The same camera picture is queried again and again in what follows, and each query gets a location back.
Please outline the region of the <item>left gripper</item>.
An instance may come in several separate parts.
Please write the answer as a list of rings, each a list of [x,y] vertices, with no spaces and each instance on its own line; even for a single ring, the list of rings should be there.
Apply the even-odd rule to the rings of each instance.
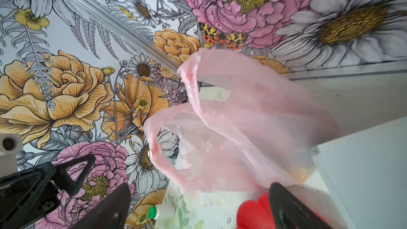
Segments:
[[[94,162],[95,156],[88,154],[1,178],[1,228],[25,229],[56,210],[60,206],[58,188],[70,197],[77,195]]]

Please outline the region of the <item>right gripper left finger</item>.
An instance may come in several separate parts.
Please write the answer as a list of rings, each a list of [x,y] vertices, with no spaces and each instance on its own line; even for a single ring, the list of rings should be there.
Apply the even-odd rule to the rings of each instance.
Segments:
[[[123,229],[130,201],[129,185],[123,183],[72,225],[71,229]]]

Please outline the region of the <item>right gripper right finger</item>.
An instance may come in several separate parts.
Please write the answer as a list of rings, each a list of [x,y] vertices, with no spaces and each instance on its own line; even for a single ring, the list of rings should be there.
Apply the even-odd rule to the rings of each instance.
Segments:
[[[277,182],[270,186],[268,199],[277,229],[330,228],[327,222]]]

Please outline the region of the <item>pink plastic bag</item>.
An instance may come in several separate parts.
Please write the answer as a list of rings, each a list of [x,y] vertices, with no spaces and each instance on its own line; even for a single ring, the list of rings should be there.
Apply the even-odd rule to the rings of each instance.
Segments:
[[[301,184],[312,147],[340,136],[308,93],[256,59],[201,49],[178,74],[188,102],[148,118],[151,162],[182,191],[257,191]]]

